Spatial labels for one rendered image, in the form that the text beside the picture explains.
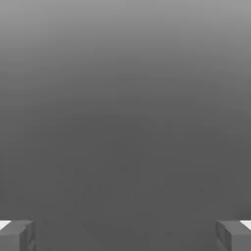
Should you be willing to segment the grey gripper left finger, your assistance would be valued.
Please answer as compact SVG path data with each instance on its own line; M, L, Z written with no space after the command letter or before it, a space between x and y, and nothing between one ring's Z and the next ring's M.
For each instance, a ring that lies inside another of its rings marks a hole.
M10 221L0 230L0 251L36 251L36 222Z

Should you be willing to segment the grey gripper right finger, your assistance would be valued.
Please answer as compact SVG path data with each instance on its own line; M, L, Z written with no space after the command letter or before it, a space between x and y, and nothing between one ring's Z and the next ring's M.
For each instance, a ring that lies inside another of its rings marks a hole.
M251 251L251 220L216 221L218 251Z

